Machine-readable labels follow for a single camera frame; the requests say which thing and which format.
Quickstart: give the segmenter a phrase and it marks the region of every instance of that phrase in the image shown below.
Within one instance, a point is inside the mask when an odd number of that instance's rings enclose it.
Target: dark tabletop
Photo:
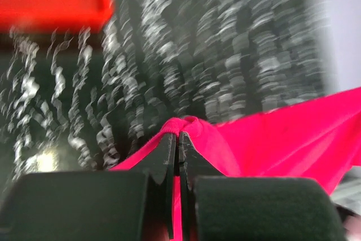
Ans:
[[[323,95],[304,2],[115,0],[98,35],[5,33],[0,194],[24,173],[110,168],[173,116],[214,123]]]

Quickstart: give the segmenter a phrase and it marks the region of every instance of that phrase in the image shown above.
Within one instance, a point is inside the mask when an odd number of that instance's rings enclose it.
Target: white surface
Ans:
[[[321,5],[328,27],[318,30],[327,92],[361,86],[361,0],[309,0]]]

